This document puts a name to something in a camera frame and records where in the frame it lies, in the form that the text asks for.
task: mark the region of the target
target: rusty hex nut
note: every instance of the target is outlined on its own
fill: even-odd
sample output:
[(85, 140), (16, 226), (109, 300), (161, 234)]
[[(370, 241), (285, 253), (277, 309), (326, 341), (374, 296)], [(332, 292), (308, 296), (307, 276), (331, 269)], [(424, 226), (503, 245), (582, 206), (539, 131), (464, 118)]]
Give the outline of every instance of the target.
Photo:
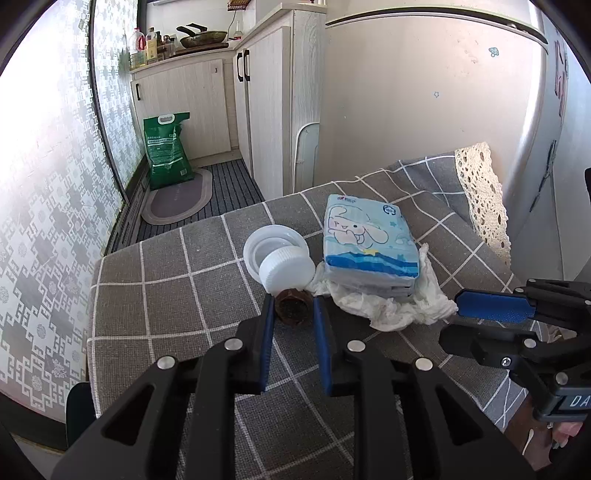
[(313, 309), (312, 295), (306, 291), (289, 288), (275, 297), (275, 313), (283, 323), (291, 327), (311, 320)]

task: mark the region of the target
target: green bag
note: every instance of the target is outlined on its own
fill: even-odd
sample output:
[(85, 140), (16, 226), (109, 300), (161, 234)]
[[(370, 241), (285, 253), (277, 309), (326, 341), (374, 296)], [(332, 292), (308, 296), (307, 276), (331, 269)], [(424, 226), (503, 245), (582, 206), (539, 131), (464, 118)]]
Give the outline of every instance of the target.
[(144, 119), (152, 190), (195, 178), (180, 140), (181, 122), (189, 115), (170, 113)]

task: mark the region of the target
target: white bottle cap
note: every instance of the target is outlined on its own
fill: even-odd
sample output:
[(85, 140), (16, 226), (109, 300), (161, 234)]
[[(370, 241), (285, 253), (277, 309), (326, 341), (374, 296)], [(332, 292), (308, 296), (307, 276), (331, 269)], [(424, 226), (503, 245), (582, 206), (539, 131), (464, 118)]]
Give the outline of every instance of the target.
[(301, 247), (281, 247), (262, 261), (259, 277), (265, 291), (273, 296), (288, 288), (303, 288), (314, 277), (316, 267), (308, 252)]

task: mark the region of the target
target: tissue pack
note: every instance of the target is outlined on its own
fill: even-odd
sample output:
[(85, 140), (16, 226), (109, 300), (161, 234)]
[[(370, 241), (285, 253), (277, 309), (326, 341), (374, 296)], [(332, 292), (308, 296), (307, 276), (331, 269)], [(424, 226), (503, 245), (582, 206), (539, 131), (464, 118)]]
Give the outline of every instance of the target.
[(326, 275), (335, 283), (389, 298), (413, 292), (418, 251), (396, 205), (330, 195), (324, 216)]

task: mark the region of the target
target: gray checkered tablecloth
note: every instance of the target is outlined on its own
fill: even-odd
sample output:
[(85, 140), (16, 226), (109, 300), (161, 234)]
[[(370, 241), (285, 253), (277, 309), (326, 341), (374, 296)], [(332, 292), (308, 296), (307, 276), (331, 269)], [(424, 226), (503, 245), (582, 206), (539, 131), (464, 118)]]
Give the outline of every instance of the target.
[[(474, 233), (459, 181), (454, 186), (445, 178), (450, 172), (442, 162), (449, 158), (404, 162), (315, 187), (192, 223), (105, 257), (93, 282), (88, 340), (98, 414), (159, 357), (203, 355), (231, 337), (241, 320), (260, 313), (265, 292), (241, 258), (254, 230), (271, 223), (292, 227), (306, 238), (314, 261), (321, 261), (324, 210), (332, 193), (398, 205), (416, 241), (429, 244), (433, 268), (450, 298), (462, 287), (508, 291), (519, 286)], [(505, 371), (443, 352), (437, 340), (444, 325), (379, 333), (360, 319), (359, 337), (390, 358), (431, 358), (504, 429), (526, 392)], [(542, 335), (540, 325), (526, 327)], [(267, 392), (237, 397), (235, 413), (238, 479), (352, 478), (353, 400), (324, 396), (311, 325), (276, 324)], [(185, 457), (186, 437), (178, 478)]]

